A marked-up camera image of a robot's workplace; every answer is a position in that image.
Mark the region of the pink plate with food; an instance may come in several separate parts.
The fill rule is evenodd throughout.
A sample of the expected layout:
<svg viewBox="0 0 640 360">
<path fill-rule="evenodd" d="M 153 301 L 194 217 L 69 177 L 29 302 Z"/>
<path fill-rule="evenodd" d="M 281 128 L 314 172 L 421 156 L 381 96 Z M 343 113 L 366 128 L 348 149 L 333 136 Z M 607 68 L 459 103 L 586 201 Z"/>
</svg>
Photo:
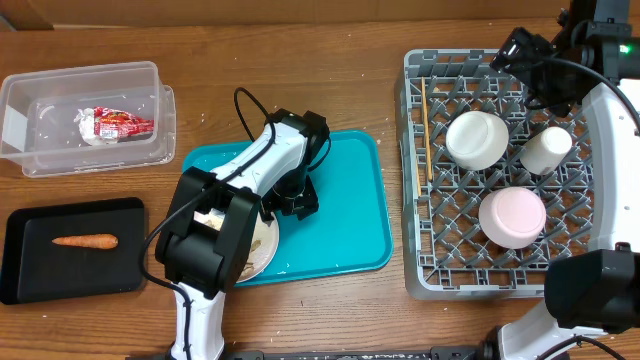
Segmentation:
<svg viewBox="0 0 640 360">
<path fill-rule="evenodd" d="M 225 218 L 225 214 L 219 210 L 212 209 L 209 213 L 194 213 L 194 219 L 215 230 L 220 230 Z M 276 219 L 264 222 L 261 216 L 257 217 L 251 248 L 247 263 L 238 279 L 239 282 L 248 281 L 269 265 L 274 258 L 279 244 L 279 225 Z"/>
</svg>

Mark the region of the white cup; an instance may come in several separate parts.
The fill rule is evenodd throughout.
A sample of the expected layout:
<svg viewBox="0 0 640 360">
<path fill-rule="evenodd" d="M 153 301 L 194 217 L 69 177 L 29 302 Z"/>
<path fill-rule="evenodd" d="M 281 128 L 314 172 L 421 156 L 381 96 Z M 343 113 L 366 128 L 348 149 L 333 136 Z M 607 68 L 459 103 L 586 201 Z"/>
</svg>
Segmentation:
<svg viewBox="0 0 640 360">
<path fill-rule="evenodd" d="M 546 175 L 561 164 L 572 145 L 568 131 L 549 127 L 524 144 L 520 162 L 529 172 Z"/>
</svg>

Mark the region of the wooden chopstick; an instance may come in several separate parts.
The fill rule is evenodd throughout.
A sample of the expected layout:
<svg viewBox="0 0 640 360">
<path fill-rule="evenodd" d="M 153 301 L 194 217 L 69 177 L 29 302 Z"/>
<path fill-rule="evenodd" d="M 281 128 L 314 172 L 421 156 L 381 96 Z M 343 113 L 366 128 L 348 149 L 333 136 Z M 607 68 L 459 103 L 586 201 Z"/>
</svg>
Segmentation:
<svg viewBox="0 0 640 360">
<path fill-rule="evenodd" d="M 430 141 L 430 131 L 429 131 L 429 120 L 428 120 L 428 104 L 427 104 L 427 97 L 426 97 L 426 80 L 424 77 L 421 77 L 421 115 L 422 115 L 424 141 L 425 141 L 427 180 L 431 182 L 433 181 L 433 171 L 432 171 L 432 161 L 431 161 L 431 141 Z"/>
<path fill-rule="evenodd" d="M 415 162 L 416 162 L 416 187 L 417 187 L 417 198 L 420 199 L 420 197 L 422 196 L 422 183 L 421 183 L 421 177 L 420 177 L 420 160 L 419 160 L 419 156 L 416 155 L 415 156 Z"/>
</svg>

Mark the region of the white bowl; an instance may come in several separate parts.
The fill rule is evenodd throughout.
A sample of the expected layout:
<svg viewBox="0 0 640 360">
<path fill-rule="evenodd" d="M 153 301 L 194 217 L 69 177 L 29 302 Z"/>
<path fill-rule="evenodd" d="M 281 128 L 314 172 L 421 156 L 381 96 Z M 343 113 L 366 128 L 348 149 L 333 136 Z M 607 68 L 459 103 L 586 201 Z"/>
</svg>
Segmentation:
<svg viewBox="0 0 640 360">
<path fill-rule="evenodd" d="M 484 170 L 498 162 L 509 143 L 506 123 L 496 115 L 469 111 L 448 127 L 445 144 L 455 163 L 471 171 Z"/>
</svg>

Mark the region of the pink bowl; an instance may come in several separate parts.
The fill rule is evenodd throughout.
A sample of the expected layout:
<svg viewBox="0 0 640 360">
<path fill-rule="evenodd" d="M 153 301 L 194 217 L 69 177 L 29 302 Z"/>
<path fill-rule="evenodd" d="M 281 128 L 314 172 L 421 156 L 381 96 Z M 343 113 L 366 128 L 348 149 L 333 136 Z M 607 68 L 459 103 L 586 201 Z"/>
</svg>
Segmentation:
<svg viewBox="0 0 640 360">
<path fill-rule="evenodd" d="M 479 224 L 493 243 L 508 249 L 531 245 L 546 223 L 546 209 L 538 195 L 523 187 L 488 194 L 478 212 Z"/>
</svg>

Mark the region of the orange carrot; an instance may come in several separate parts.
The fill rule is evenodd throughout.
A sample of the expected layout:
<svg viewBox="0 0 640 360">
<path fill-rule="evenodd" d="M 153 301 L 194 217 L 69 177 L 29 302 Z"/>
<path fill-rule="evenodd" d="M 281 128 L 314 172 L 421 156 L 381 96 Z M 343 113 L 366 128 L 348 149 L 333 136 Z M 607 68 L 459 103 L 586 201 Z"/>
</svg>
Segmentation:
<svg viewBox="0 0 640 360">
<path fill-rule="evenodd" d="M 52 240 L 56 245 L 110 250 L 118 246 L 119 240 L 111 234 L 93 234 L 58 237 Z"/>
</svg>

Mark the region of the red snack wrapper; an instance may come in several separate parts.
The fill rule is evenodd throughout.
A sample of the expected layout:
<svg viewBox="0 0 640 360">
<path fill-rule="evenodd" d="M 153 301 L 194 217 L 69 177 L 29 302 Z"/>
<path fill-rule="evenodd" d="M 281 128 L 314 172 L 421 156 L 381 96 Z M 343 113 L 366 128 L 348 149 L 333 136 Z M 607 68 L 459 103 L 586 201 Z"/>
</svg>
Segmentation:
<svg viewBox="0 0 640 360">
<path fill-rule="evenodd" d="M 94 107 L 94 134 L 104 140 L 119 140 L 154 131 L 153 120 L 106 107 Z"/>
</svg>

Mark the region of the white tissue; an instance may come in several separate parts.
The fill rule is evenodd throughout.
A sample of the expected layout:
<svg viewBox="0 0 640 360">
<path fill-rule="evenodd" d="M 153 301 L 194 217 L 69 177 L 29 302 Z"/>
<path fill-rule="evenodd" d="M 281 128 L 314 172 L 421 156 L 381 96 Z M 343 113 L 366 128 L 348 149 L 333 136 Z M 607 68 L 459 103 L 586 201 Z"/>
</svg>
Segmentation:
<svg viewBox="0 0 640 360">
<path fill-rule="evenodd" d="M 107 141 L 95 134 L 95 116 L 93 108 L 79 109 L 74 122 L 79 127 L 83 141 L 91 146 L 106 145 Z"/>
</svg>

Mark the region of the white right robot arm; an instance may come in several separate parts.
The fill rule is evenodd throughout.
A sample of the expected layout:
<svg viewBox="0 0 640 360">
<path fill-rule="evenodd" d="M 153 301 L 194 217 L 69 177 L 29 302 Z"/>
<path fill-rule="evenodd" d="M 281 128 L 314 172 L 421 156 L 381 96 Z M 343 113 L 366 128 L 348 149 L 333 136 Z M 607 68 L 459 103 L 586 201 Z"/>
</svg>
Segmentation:
<svg viewBox="0 0 640 360">
<path fill-rule="evenodd" d="M 639 40 L 628 0 L 574 1 L 548 41 L 515 28 L 490 66 L 529 91 L 530 110 L 580 105 L 594 162 L 588 250 L 550 263 L 544 299 L 493 330 L 472 359 L 566 359 L 571 347 L 639 325 Z"/>
</svg>

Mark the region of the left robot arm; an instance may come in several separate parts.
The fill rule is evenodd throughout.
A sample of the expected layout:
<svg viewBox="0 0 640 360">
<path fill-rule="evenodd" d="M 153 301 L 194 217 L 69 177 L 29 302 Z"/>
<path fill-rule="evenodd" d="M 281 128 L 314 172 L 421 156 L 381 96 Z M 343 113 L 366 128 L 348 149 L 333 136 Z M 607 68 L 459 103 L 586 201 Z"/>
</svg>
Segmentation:
<svg viewBox="0 0 640 360">
<path fill-rule="evenodd" d="M 176 339 L 166 358 L 222 355 L 224 297 L 247 263 L 256 224 L 277 213 L 304 219 L 317 212 L 309 174 L 330 147 L 324 117 L 280 109 L 235 159 L 211 172 L 192 166 L 181 175 L 165 220 L 147 239 L 164 266 L 160 285 L 176 296 Z"/>
</svg>

